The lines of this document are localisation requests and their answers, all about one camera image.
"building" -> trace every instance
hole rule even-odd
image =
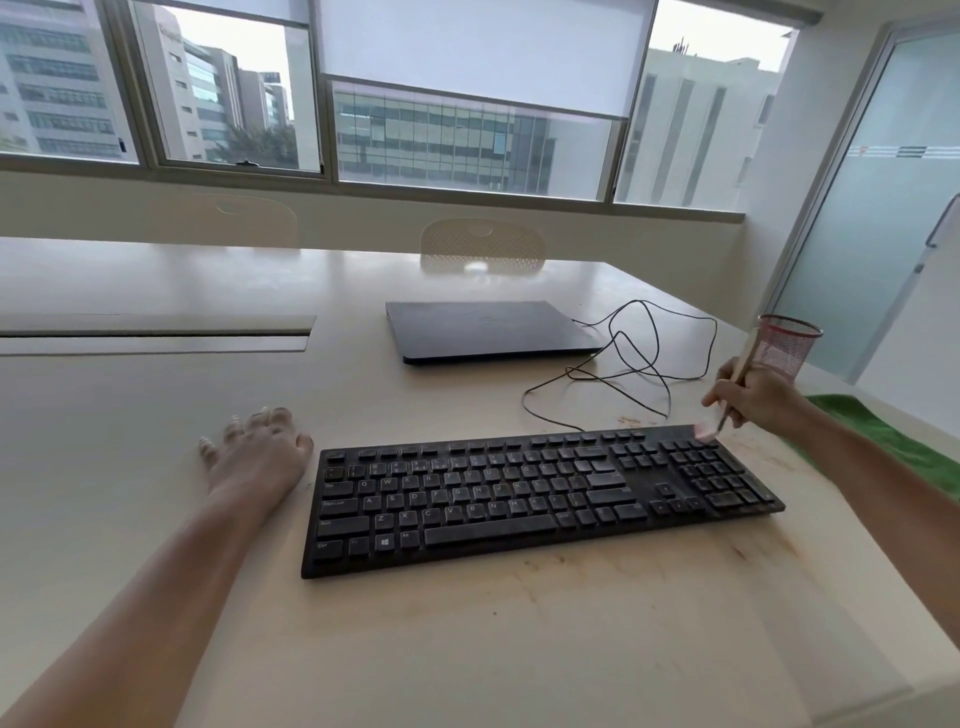
[[[135,161],[98,27],[93,0],[0,0],[0,152]]]

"green cloth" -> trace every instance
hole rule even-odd
[[[815,395],[808,400],[835,420],[874,441],[927,482],[960,500],[960,465],[893,429],[849,395]]]

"glass door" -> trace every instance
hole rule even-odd
[[[821,327],[809,361],[848,381],[960,192],[960,29],[895,40],[880,73],[774,308]]]

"table surface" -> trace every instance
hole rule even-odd
[[[0,313],[317,316],[305,352],[0,357],[0,710],[203,501],[196,443],[231,415],[288,405],[318,450],[557,430],[520,393],[569,360],[405,366],[385,302],[544,299],[596,320],[645,298],[698,313],[604,263],[456,272],[418,255],[11,238],[0,259]],[[656,319],[660,370],[700,374],[711,324]],[[653,349],[642,310],[620,323]],[[743,340],[720,324],[710,370]],[[810,368],[799,382],[850,389]],[[666,405],[655,382],[624,384]],[[674,385],[669,423],[702,419],[707,388]],[[531,404],[584,428],[663,422],[596,384]],[[721,440],[784,513],[306,582],[315,455],[241,571],[179,725],[802,726],[960,671],[828,481],[755,427]]]

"chair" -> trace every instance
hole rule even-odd
[[[545,260],[543,238],[517,223],[450,218],[420,234],[420,267],[429,273],[462,273],[480,262],[488,273],[523,275]]]
[[[249,195],[198,193],[169,203],[165,242],[248,248],[299,248],[297,214],[283,203]]]

